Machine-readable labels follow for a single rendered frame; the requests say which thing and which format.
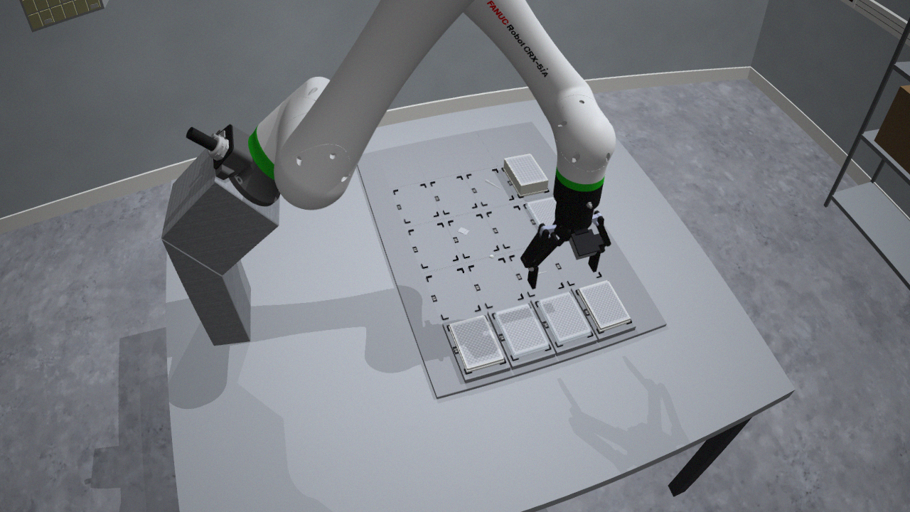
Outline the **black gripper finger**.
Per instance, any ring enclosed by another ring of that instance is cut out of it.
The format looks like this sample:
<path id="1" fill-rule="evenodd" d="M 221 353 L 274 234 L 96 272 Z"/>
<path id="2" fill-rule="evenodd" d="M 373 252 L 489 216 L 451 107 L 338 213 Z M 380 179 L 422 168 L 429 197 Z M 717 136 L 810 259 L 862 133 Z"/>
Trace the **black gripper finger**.
<path id="1" fill-rule="evenodd" d="M 588 265 L 591 267 L 592 272 L 596 272 L 598 264 L 599 264 L 599 260 L 600 260 L 600 254 L 605 252 L 604 248 L 606 246 L 607 247 L 610 246 L 611 242 L 610 242 L 609 236 L 606 233 L 606 229 L 604 227 L 604 217 L 601 216 L 600 211 L 598 211 L 598 210 L 595 211 L 594 217 L 592 217 L 591 221 L 596 225 L 596 228 L 598 229 L 598 231 L 600 233 L 602 242 L 604 242 L 604 246 L 600 247 L 600 252 L 596 252 L 595 255 L 589 256 Z"/>
<path id="2" fill-rule="evenodd" d="M 538 265 L 540 265 L 556 247 L 562 245 L 571 237 L 571 230 L 567 230 L 566 233 L 558 239 L 555 234 L 555 228 L 556 225 L 545 226 L 544 223 L 540 224 L 537 228 L 536 236 L 532 239 L 532 242 L 528 245 L 523 255 L 521 255 L 521 262 L 523 262 L 525 268 L 529 270 L 528 282 L 532 289 L 536 288 L 537 270 L 539 269 Z"/>

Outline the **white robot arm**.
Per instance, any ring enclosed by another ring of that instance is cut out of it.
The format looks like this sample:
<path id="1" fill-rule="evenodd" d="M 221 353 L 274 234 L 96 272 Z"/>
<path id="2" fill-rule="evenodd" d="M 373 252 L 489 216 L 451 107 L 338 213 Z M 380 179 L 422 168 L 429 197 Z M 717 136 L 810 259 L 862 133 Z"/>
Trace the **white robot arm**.
<path id="1" fill-rule="evenodd" d="M 256 205 L 281 193 L 304 210 L 331 206 L 401 87 L 462 13 L 509 59 L 550 123 L 556 202 L 594 210 L 616 135 L 526 0 L 380 0 L 333 77 L 308 79 L 252 135 L 228 125 L 211 137 L 191 127 L 186 137 L 208 149 L 215 177 Z"/>

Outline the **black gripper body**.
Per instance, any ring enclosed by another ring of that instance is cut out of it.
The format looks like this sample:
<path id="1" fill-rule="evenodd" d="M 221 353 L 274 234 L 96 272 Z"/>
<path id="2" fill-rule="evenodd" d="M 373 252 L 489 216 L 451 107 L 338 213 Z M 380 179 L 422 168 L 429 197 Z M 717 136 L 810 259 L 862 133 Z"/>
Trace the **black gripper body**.
<path id="1" fill-rule="evenodd" d="M 579 230 L 587 227 L 592 224 L 592 217 L 594 217 L 594 211 L 591 210 L 588 213 L 572 213 L 566 208 L 560 207 L 558 202 L 556 203 L 555 208 L 555 222 L 553 225 L 556 225 L 555 234 L 558 237 L 562 237 L 567 230 Z M 588 225 L 588 226 L 587 226 Z"/>

